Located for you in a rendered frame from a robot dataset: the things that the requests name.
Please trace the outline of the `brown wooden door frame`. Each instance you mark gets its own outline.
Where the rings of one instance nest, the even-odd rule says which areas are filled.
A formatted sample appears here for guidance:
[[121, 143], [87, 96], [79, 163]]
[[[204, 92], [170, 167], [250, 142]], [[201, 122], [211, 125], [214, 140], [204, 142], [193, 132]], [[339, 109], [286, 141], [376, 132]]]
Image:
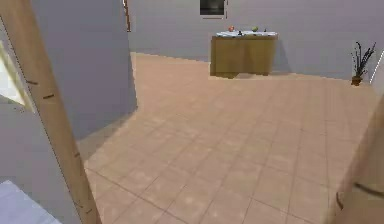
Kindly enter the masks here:
[[129, 8], [128, 8], [128, 0], [122, 0], [125, 18], [126, 18], [126, 30], [127, 32], [131, 32], [131, 24], [130, 24], [130, 16], [129, 16]]

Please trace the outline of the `light wooden room door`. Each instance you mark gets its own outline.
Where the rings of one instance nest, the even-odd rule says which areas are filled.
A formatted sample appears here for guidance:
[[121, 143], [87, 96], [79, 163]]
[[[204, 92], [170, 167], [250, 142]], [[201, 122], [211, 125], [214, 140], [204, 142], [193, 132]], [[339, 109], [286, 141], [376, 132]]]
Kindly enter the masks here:
[[30, 0], [0, 0], [0, 18], [81, 224], [103, 224]]

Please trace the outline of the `bright window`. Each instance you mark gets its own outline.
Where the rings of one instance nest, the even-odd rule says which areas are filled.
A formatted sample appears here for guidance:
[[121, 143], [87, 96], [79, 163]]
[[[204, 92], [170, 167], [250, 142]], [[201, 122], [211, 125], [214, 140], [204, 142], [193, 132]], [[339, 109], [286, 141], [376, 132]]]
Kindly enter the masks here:
[[31, 100], [24, 89], [16, 67], [0, 40], [0, 95], [33, 111]]

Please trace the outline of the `brown wooden cabinet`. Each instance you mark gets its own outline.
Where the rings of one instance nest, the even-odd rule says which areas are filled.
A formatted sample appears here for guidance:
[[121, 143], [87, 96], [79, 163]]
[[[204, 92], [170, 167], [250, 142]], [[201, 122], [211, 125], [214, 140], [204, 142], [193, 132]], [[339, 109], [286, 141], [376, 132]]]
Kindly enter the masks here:
[[277, 35], [211, 38], [210, 75], [233, 79], [240, 73], [272, 72]]

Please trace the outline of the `dark potted house plant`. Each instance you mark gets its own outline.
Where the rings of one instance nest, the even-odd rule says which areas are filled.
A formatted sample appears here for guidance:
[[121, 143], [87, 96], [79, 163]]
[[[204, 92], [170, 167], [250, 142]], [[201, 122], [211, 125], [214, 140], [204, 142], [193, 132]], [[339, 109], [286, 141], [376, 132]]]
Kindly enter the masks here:
[[362, 53], [362, 45], [359, 41], [355, 42], [354, 52], [351, 54], [353, 60], [353, 71], [351, 84], [353, 86], [359, 86], [363, 80], [363, 76], [368, 72], [366, 66], [371, 56], [375, 53], [376, 44], [369, 47], [365, 53]]

